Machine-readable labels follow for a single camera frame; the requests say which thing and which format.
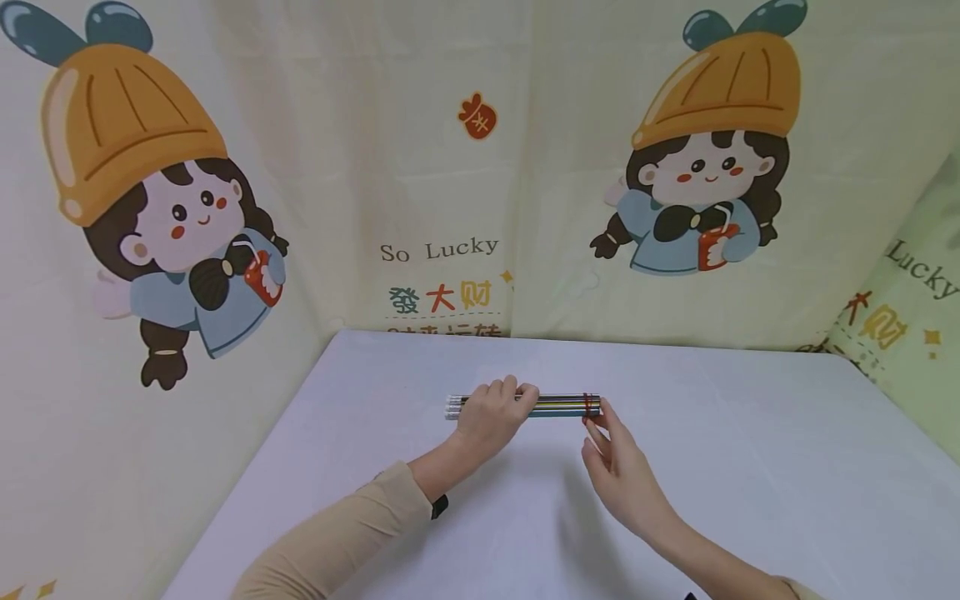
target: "pencil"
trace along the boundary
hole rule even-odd
[[[446,398],[447,420],[460,418],[460,411],[469,396],[448,396]],[[597,394],[554,394],[540,395],[530,417],[596,417],[600,415],[600,395]]]

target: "cartoon girl's face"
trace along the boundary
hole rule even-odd
[[[640,167],[638,177],[653,185],[652,196],[660,204],[709,206],[741,198],[774,164],[772,156],[756,155],[744,132],[733,134],[730,148],[714,146],[710,133],[696,133],[676,154]]]
[[[183,164],[191,183],[177,185],[159,172],[143,181],[147,206],[134,233],[120,241],[120,253],[134,265],[155,260],[167,273],[189,271],[244,226],[240,182],[205,173],[193,161]]]

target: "wristwatch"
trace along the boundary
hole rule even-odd
[[[433,514],[430,515],[430,520],[442,515],[448,506],[450,506],[450,501],[446,498],[446,494],[437,498],[437,501],[433,503]]]

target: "teal hair bow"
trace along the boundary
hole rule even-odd
[[[769,0],[747,15],[740,27],[731,24],[717,11],[699,11],[684,25],[684,42],[700,52],[728,37],[752,32],[766,32],[787,37],[801,26],[806,18],[806,0]]]
[[[154,35],[143,16],[122,2],[90,7],[86,41],[52,14],[23,0],[0,4],[0,28],[17,48],[54,67],[95,44],[122,44],[143,52],[154,46]]]

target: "table surface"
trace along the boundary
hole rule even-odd
[[[831,600],[960,597],[960,468],[842,358],[343,331],[164,599],[227,598],[283,532],[443,440],[447,395],[507,372],[608,397],[679,513],[764,570]],[[583,438],[578,419],[530,420],[336,598],[697,593],[603,510]]]

